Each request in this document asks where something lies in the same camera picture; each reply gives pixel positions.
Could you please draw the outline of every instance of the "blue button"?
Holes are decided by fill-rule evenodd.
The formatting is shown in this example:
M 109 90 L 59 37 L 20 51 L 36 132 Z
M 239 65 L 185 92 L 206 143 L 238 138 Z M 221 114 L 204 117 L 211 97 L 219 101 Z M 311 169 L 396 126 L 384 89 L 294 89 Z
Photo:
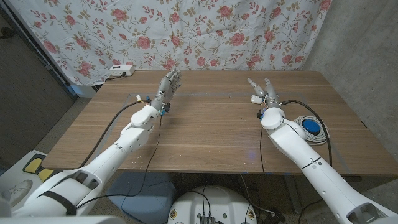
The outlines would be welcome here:
M 318 123 L 316 123 L 315 121 L 310 120 L 310 119 L 305 119 L 302 124 L 303 124 L 304 129 L 307 130 L 309 133 L 311 133 L 313 135 L 319 134 L 320 127 L 319 127 Z

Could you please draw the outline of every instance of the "wooden table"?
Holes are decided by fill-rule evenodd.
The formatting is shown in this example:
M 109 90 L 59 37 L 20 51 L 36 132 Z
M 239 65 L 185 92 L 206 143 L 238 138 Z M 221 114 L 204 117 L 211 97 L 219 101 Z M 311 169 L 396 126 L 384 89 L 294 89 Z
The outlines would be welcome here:
M 151 98 L 165 71 L 135 72 L 132 77 L 106 82 L 69 127 L 43 162 L 49 169 L 77 168 L 91 151 L 113 116 L 136 95 Z M 149 166 L 157 172 L 262 173 L 260 159 L 260 106 L 246 81 L 261 86 L 269 78 L 281 100 L 308 103 L 329 127 L 333 167 L 340 174 L 397 175 L 398 163 L 319 72 L 183 71 L 183 85 L 162 119 L 159 147 Z M 130 117 L 144 105 L 124 111 L 92 158 L 117 140 Z M 304 107 L 282 107 L 288 119 L 311 115 Z M 156 124 L 148 143 L 133 152 L 120 169 L 145 170 L 155 150 Z M 314 149 L 328 160 L 326 145 Z M 264 132 L 264 170 L 268 174 L 301 174 L 279 152 Z

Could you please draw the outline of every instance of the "floral curtain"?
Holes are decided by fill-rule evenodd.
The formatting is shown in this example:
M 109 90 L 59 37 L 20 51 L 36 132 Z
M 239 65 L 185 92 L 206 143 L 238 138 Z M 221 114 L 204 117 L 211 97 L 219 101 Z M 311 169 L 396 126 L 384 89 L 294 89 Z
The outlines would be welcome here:
M 297 70 L 331 0 L 15 0 L 11 4 L 78 85 L 112 65 L 143 70 Z

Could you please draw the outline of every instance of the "power strip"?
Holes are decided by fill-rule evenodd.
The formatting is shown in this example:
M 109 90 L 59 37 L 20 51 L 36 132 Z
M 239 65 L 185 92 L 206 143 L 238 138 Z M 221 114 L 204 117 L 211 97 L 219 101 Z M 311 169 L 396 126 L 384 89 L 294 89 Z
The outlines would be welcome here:
M 131 76 L 135 69 L 132 65 L 113 65 L 109 71 L 111 71 L 112 76 L 118 77 L 121 76 L 123 72 L 126 72 L 126 76 Z

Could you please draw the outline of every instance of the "white robotic arm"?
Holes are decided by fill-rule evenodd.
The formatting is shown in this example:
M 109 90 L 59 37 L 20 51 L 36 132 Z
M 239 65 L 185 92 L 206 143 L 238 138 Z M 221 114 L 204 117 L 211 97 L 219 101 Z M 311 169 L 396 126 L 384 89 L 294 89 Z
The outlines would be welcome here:
M 153 130 L 152 122 L 169 109 L 169 101 L 180 86 L 180 71 L 169 72 L 161 81 L 159 91 L 151 105 L 133 114 L 131 122 L 123 128 L 120 138 L 87 166 L 65 170 L 45 181 L 27 199 L 25 205 L 16 210 L 13 217 L 59 217 L 86 215 L 95 201 L 79 209 L 79 205 L 97 196 L 105 183 L 116 172 L 131 152 L 148 141 Z
M 353 189 L 307 144 L 303 129 L 285 119 L 284 112 L 279 108 L 278 96 L 268 79 L 264 91 L 251 79 L 248 82 L 268 107 L 262 115 L 261 125 L 272 143 L 301 169 L 339 223 L 365 224 L 375 220 L 382 223 L 379 222 L 382 218 L 397 217 L 396 213 Z

